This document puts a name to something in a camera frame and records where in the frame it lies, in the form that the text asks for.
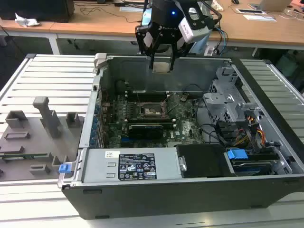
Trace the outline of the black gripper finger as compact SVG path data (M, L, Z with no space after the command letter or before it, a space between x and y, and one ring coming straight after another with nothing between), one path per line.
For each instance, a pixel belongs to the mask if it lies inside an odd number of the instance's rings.
M170 58L170 68L169 71L173 70L175 59L180 57L185 57L189 50L190 50L190 44L186 43L184 38L181 37L180 39L173 41L171 44L171 58Z
M154 56L159 48L159 24L149 23L147 26L135 27L135 36L140 53L150 57L149 69L153 69Z

